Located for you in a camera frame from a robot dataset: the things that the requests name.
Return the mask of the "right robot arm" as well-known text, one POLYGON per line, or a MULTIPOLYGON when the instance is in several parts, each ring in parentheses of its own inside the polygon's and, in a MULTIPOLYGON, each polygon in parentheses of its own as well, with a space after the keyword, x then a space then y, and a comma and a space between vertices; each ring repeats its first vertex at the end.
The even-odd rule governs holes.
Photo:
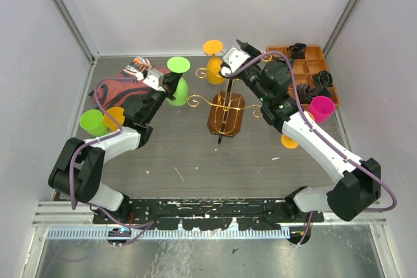
POLYGON ((275 52, 278 59, 258 64, 265 57, 247 42, 230 48, 222 56, 220 74, 239 78, 261 101, 260 112, 267 124, 299 144, 327 173, 332 185, 301 187, 285 198, 287 217, 302 221, 309 212, 332 212, 344 221, 376 202, 381 195, 381 166, 373 158, 364 160, 328 135, 308 112, 297 94, 289 94, 295 75, 289 59, 275 52))

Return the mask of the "rolled dark tie right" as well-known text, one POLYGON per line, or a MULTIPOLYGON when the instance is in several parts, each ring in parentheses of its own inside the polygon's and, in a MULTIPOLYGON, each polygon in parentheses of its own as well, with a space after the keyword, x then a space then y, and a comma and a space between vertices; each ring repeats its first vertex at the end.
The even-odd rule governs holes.
POLYGON ((332 87, 333 85, 333 78, 330 72, 326 70, 322 70, 312 76, 313 78, 313 84, 316 87, 332 87))

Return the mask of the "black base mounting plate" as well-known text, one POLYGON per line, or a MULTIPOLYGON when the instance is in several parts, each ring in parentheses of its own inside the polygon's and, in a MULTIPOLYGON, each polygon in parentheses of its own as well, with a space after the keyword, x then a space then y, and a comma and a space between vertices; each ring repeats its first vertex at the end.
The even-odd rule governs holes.
POLYGON ((278 230, 286 223, 305 224, 308 214, 291 211, 283 199, 132 199, 109 213, 127 225, 152 221, 152 229, 226 230, 233 222, 238 230, 278 230))

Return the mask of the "rolled dark tie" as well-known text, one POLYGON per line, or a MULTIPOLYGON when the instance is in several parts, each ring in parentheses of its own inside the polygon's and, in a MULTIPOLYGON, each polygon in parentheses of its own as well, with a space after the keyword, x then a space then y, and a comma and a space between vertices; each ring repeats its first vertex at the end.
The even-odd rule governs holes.
POLYGON ((313 84, 316 87, 332 87, 333 85, 333 78, 330 72, 326 70, 322 70, 312 76, 313 78, 313 84))
POLYGON ((303 43, 296 43, 289 46, 289 53, 293 59, 305 59, 306 58, 307 45, 303 43))

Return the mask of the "wooden compartment tray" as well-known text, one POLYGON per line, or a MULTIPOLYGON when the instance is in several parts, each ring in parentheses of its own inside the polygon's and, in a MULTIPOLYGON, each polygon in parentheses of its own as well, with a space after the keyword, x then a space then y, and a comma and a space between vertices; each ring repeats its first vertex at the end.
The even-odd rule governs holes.
MULTIPOLYGON (((330 72, 320 46, 307 46, 305 59, 293 59, 289 53, 289 46, 269 46, 266 50, 279 51, 292 62, 296 86, 303 83, 315 87, 312 76, 322 70, 330 72)), ((340 103, 334 82, 332 87, 327 87, 327 89, 332 93, 331 100, 335 103, 336 109, 338 109, 340 103)), ((296 89, 290 85, 289 92, 292 96, 295 96, 294 90, 296 89)), ((309 104, 302 104, 302 106, 307 109, 309 104)))

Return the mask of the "orange wine glass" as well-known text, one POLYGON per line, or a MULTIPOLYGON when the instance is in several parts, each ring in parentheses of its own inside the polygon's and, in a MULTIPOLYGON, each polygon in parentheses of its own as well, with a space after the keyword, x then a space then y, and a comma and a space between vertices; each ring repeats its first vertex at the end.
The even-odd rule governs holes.
POLYGON ((295 113, 283 124, 281 135, 282 145, 289 149, 296 148, 299 145, 296 139, 300 138, 300 134, 311 132, 314 126, 315 117, 312 113, 307 111, 295 113))
POLYGON ((222 60, 216 55, 222 52, 223 44, 219 40, 208 40, 203 44, 203 52, 210 57, 206 67, 207 81, 213 85, 222 84, 225 79, 220 75, 222 60))
POLYGON ((114 132, 124 124, 124 109, 122 107, 111 107, 103 115, 104 124, 108 127, 108 130, 114 132))

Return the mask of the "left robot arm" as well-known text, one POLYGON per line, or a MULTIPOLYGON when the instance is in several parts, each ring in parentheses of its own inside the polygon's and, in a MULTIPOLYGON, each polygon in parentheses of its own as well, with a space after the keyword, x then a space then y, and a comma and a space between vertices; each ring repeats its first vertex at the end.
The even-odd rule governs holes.
POLYGON ((49 187, 68 195, 73 208, 81 202, 103 210, 115 223, 127 221, 132 213, 130 199, 102 183, 104 164, 148 142, 153 131, 150 121, 165 99, 175 99, 181 77, 180 73, 151 68, 144 74, 99 81, 98 88, 108 81, 141 86, 135 94, 123 91, 124 122, 117 123, 114 132, 85 141, 75 137, 66 141, 48 178, 49 187))

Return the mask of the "rolled dark tie top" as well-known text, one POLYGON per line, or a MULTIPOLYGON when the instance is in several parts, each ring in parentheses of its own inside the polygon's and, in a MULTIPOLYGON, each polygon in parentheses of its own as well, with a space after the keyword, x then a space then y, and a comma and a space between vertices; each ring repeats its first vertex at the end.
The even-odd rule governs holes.
POLYGON ((305 59, 306 58, 307 45, 303 43, 296 43, 289 46, 289 53, 293 59, 305 59))

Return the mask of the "aluminium rail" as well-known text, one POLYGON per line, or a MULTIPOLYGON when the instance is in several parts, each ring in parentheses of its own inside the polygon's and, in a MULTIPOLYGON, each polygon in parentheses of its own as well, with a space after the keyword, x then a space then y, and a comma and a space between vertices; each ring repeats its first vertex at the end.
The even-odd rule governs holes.
MULTIPOLYGON (((33 218, 33 226, 82 226, 93 224, 94 213, 86 204, 79 204, 75 210, 67 201, 39 202, 33 218)), ((334 213, 325 212, 324 221, 319 225, 386 225, 386 218, 380 212, 362 212, 352 221, 347 222, 334 213)))

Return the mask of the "red folded t-shirt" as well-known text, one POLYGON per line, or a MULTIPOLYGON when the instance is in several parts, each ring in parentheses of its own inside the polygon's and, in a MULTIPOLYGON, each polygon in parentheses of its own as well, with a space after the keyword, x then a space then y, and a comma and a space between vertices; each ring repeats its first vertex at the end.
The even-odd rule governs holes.
POLYGON ((147 73, 150 69, 159 71, 170 71, 167 68, 153 66, 147 58, 136 56, 132 62, 127 64, 117 75, 106 79, 97 89, 97 96, 104 109, 111 107, 124 107, 125 100, 133 95, 146 95, 151 88, 139 82, 135 74, 147 73))

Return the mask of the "rolled maroon tie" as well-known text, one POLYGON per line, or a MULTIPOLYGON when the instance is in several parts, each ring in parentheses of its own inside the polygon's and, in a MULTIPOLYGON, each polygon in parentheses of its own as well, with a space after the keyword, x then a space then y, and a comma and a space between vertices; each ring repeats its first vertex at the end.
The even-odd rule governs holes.
POLYGON ((302 83, 296 86, 296 92, 301 104, 310 104, 311 101, 317 96, 332 98, 332 93, 323 86, 311 87, 308 84, 302 83))

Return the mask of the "pink wine glass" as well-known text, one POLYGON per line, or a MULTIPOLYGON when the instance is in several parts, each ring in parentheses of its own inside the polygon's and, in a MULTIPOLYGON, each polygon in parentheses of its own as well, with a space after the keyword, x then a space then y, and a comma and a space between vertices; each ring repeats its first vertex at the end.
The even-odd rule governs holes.
POLYGON ((316 96, 308 107, 308 112, 313 115, 316 123, 326 121, 335 110, 335 103, 326 96, 316 96))

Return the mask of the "green wine glass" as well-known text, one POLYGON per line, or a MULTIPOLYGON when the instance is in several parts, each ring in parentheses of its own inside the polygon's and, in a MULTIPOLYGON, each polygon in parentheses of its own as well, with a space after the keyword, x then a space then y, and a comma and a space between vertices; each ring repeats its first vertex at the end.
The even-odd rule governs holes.
MULTIPOLYGON (((190 69, 191 64, 187 58, 177 56, 177 57, 172 57, 167 61, 167 67, 173 73, 184 74, 190 69)), ((188 83, 183 77, 180 77, 176 91, 174 93, 175 99, 174 100, 168 99, 167 101, 171 105, 174 105, 177 107, 185 105, 187 103, 188 93, 189 93, 188 83)))
POLYGON ((104 116, 97 109, 90 109, 84 112, 79 120, 79 125, 94 137, 100 137, 106 134, 108 127, 104 123, 104 116))

